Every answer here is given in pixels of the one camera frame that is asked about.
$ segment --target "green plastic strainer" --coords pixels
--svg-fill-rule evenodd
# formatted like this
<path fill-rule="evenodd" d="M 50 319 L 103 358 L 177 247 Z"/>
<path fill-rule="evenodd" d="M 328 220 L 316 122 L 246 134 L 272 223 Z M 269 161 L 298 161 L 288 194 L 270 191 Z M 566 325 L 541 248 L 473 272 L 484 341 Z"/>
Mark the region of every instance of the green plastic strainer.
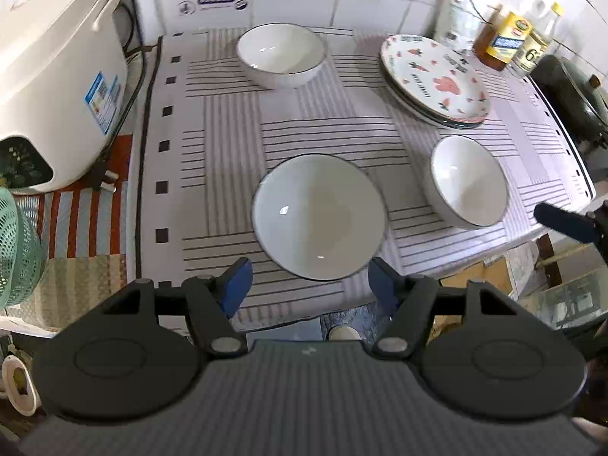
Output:
<path fill-rule="evenodd" d="M 29 297 L 42 271 L 40 240 L 13 196 L 0 188 L 0 307 Z"/>

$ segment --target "yellow bottle cap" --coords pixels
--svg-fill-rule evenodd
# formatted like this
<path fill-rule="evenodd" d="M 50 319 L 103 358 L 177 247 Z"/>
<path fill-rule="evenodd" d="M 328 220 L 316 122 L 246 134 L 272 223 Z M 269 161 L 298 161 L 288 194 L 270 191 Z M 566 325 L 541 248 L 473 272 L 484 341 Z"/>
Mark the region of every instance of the yellow bottle cap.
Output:
<path fill-rule="evenodd" d="M 555 2 L 551 5 L 551 10 L 553 10 L 560 17 L 564 14 L 564 7 L 561 6 L 558 2 Z"/>

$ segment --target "rice cooker lid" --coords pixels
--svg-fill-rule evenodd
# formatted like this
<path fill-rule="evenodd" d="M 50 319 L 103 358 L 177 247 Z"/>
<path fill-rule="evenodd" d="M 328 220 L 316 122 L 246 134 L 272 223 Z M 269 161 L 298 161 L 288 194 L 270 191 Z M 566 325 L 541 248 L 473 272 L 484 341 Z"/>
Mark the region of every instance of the rice cooker lid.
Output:
<path fill-rule="evenodd" d="M 0 104 L 63 48 L 97 0 L 19 0 L 0 12 Z"/>

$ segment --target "bottle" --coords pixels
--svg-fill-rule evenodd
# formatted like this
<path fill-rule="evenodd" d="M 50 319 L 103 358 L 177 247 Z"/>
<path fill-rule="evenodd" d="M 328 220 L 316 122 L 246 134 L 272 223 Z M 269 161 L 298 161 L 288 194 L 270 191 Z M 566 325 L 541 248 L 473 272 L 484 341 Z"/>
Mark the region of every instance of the bottle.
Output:
<path fill-rule="evenodd" d="M 557 21 L 564 14 L 562 6 L 555 2 L 551 11 L 538 21 L 532 21 L 534 29 L 513 57 L 511 66 L 515 73 L 523 77 L 534 70 L 542 55 L 553 40 Z"/>
<path fill-rule="evenodd" d="M 473 46 L 476 56 L 484 65 L 495 70 L 504 69 L 518 52 L 532 31 L 532 24 L 524 17 L 537 0 L 508 0 L 493 24 L 489 24 Z"/>

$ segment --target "striped cloth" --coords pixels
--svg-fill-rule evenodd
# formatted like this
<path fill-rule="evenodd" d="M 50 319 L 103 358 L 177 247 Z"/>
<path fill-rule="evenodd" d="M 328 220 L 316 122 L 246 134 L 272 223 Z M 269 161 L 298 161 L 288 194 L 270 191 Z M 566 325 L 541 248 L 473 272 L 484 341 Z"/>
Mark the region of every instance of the striped cloth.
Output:
<path fill-rule="evenodd" d="M 117 190 L 77 181 L 55 192 L 16 197 L 34 224 L 46 265 L 33 294 L 5 313 L 50 331 L 68 326 L 127 283 L 126 212 L 131 135 L 112 146 Z"/>
<path fill-rule="evenodd" d="M 540 234 L 534 206 L 578 210 L 594 190 L 567 133 L 533 84 L 470 60 L 492 111 L 473 130 L 436 128 L 390 96 L 378 65 L 385 36 L 315 29 L 331 57 L 297 89 L 262 90 L 235 56 L 244 29 L 176 33 L 162 41 L 148 104 L 141 198 L 142 277 L 178 285 L 218 276 L 237 258 L 253 262 L 253 286 L 233 318 L 254 329 L 368 303 L 363 270 L 311 282 L 263 251 L 250 220 L 253 193 L 281 161 L 299 154 L 340 156 L 364 170 L 384 199 L 388 228 L 379 254 L 402 274 L 446 276 Z M 420 180 L 434 145 L 466 135 L 487 147 L 510 186 L 503 221 L 467 231 L 428 204 Z"/>

